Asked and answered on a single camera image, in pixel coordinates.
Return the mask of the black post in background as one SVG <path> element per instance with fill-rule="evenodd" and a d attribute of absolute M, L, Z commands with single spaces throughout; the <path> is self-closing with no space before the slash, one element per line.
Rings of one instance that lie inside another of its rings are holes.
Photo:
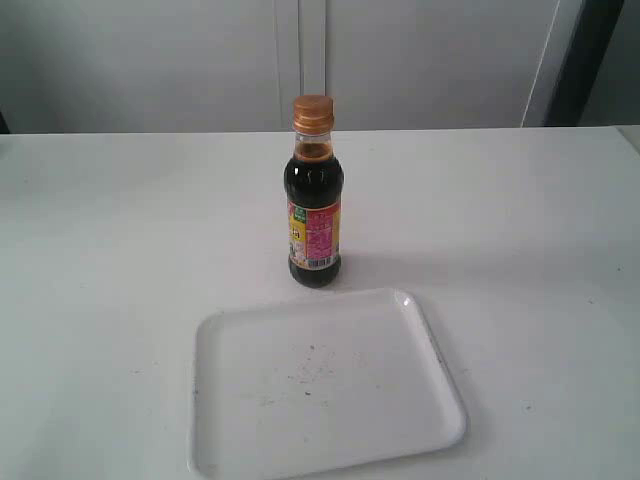
<path fill-rule="evenodd" d="M 545 127 L 579 124 L 624 4 L 624 0 L 582 2 L 545 113 Z"/>

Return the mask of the gold bottle cap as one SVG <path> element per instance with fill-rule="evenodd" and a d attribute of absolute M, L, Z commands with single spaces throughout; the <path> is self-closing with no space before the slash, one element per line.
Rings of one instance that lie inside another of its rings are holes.
<path fill-rule="evenodd" d="M 322 135 L 334 127 L 334 101 L 325 95 L 302 95 L 293 102 L 293 129 L 305 135 Z"/>

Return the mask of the white plastic tray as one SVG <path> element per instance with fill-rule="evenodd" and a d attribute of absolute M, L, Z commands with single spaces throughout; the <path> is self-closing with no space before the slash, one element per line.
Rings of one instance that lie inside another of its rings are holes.
<path fill-rule="evenodd" d="M 189 466 L 203 479 L 293 479 L 438 452 L 467 423 L 403 290 L 219 313 L 196 330 Z"/>

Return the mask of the dark soy sauce bottle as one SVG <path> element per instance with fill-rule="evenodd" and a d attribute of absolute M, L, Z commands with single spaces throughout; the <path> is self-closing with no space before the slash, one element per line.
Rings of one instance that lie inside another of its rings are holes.
<path fill-rule="evenodd" d="M 298 132 L 284 168 L 287 197 L 288 266 L 310 288 L 334 281 L 341 267 L 341 195 L 344 172 L 330 132 Z"/>

